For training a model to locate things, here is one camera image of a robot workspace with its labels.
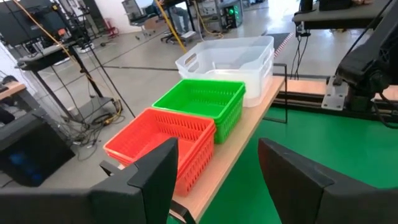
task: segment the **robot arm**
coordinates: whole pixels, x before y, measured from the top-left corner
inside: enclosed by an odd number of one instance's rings
[[[391,84],[398,84],[398,1],[392,3],[372,36],[339,64],[337,76],[355,95],[373,98]]]

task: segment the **basket handle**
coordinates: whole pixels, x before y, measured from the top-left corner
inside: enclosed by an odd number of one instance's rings
[[[198,61],[198,55],[196,53],[191,54],[184,60],[185,69],[188,71]]]

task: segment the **yellow cable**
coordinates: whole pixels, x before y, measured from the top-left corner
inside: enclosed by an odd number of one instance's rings
[[[169,18],[167,17],[166,12],[163,10],[162,5],[159,3],[158,0],[155,0],[155,2],[156,2],[157,7],[160,9],[160,11],[161,11],[161,13],[162,13],[162,15],[163,15],[163,18],[166,20],[167,25],[169,26],[170,30],[172,31],[174,37],[176,38],[176,40],[177,40],[178,43],[180,44],[180,47],[181,47],[182,51],[183,51],[184,53],[187,53],[187,50],[185,49],[185,47],[184,47],[184,45],[182,44],[180,38],[178,37],[176,31],[174,30],[174,28],[173,28],[173,26],[172,26],[172,23],[169,21]]]
[[[12,0],[12,1],[14,1],[14,3],[15,3],[21,10],[24,11],[24,13],[37,25],[37,27],[39,27],[48,37],[50,37],[56,44],[58,44],[58,45],[63,49],[63,51],[68,55],[68,57],[69,57],[75,64],[78,65],[78,68],[80,69],[79,63],[76,61],[75,58],[73,58],[72,55],[70,55],[69,50],[66,49],[65,46],[64,46],[61,42],[57,41],[50,33],[48,33],[47,30],[45,30],[45,29],[44,29],[44,28],[31,16],[31,14],[30,14],[30,13],[29,13],[17,0]],[[84,73],[85,73],[85,75],[86,75],[86,77],[87,77],[88,79],[90,79],[91,81],[95,82],[96,84],[99,84],[99,85],[102,86],[103,88],[106,88],[106,87],[103,86],[102,84],[100,84],[100,83],[94,81],[85,71],[84,71]],[[121,107],[121,101],[115,97],[115,94],[113,93],[113,91],[112,91],[110,88],[107,88],[107,89],[111,92],[113,98],[116,99],[116,101],[119,102],[119,111],[118,111],[112,118],[108,118],[108,119],[106,120],[106,121],[108,121],[108,122],[109,122],[109,121],[112,122],[112,120],[113,120],[114,118],[119,117],[119,116],[121,115],[121,111],[122,111],[121,108],[122,108],[122,107]]]
[[[208,30],[206,29],[205,23],[203,22],[203,19],[202,19],[200,13],[199,13],[198,3],[197,3],[196,1],[193,1],[193,4],[194,4],[195,10],[196,10],[196,12],[197,12],[197,18],[199,18],[201,24],[203,25],[204,30],[205,30],[208,34],[218,36],[220,39],[222,39],[222,38],[224,37],[224,35],[223,35],[222,33],[220,33],[220,32],[219,32],[219,33],[212,33],[212,32],[210,32],[210,31],[208,31]]]

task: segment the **green floor mat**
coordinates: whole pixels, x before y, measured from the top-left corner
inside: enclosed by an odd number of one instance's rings
[[[301,111],[289,111],[288,125],[262,121],[200,223],[280,223],[258,163],[260,137],[375,187],[396,187],[397,133],[376,121]]]

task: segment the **floor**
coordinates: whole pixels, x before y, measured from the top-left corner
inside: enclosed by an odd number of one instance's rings
[[[284,0],[282,2],[268,0],[264,3],[256,4],[244,10],[243,25],[224,35],[224,38],[255,37],[264,32],[270,34],[294,32],[295,27],[291,19],[292,14],[297,9],[298,2],[295,0]],[[103,94],[116,96],[113,88],[111,88],[113,89],[112,92],[107,90],[107,85],[111,86],[106,78],[107,73],[135,114],[139,114],[144,108],[153,104],[155,100],[180,80],[178,72],[175,71],[174,61],[183,52],[178,45],[162,43],[160,41],[162,31],[164,30],[157,30],[150,38],[141,39],[140,41],[134,37],[136,34],[124,34],[113,39],[105,47],[98,46],[95,52],[105,68],[99,66],[92,53],[81,56],[93,78],[100,83],[99,88]],[[352,30],[345,33],[330,32],[329,30],[312,31],[299,73],[321,77],[334,73],[339,61],[359,34],[360,30]],[[106,41],[106,39],[96,40],[96,43],[98,44],[101,41]],[[187,49],[192,48],[194,45],[195,43],[188,44]],[[287,63],[290,71],[296,48],[297,41],[295,39],[290,40],[275,59],[275,62]],[[282,72],[282,70],[276,68],[275,72]],[[90,99],[89,95],[94,93],[87,79],[72,62],[58,65],[53,70],[46,69],[40,74],[67,108],[85,104]],[[59,115],[62,112],[58,106],[55,105],[51,97],[48,96],[31,74],[27,74],[27,78],[33,82],[33,85],[39,91],[35,97],[54,119],[59,120]],[[42,187],[91,187],[105,179],[106,175],[98,164],[103,160],[110,161],[113,164],[117,163],[106,156],[102,150],[103,144],[132,120],[128,110],[123,111],[123,116],[125,117],[123,122],[110,125],[101,132],[99,136],[101,141],[95,147],[89,149],[84,147],[76,150],[81,158],[90,155],[92,150],[96,150],[92,157],[84,162],[78,161],[76,157],[73,158],[49,177],[42,184]],[[307,126],[306,129],[308,130],[304,133],[311,135],[316,127]],[[0,184],[6,181],[6,178],[0,177]],[[212,205],[210,210],[217,208],[217,203],[220,202],[216,200],[215,203],[216,205]],[[206,214],[204,220],[209,220],[207,217],[213,216]]]
[[[284,110],[267,114],[283,118]],[[269,138],[329,168],[379,188],[398,185],[396,131],[360,119],[289,111],[288,124],[262,121],[200,223],[280,223],[258,163]]]

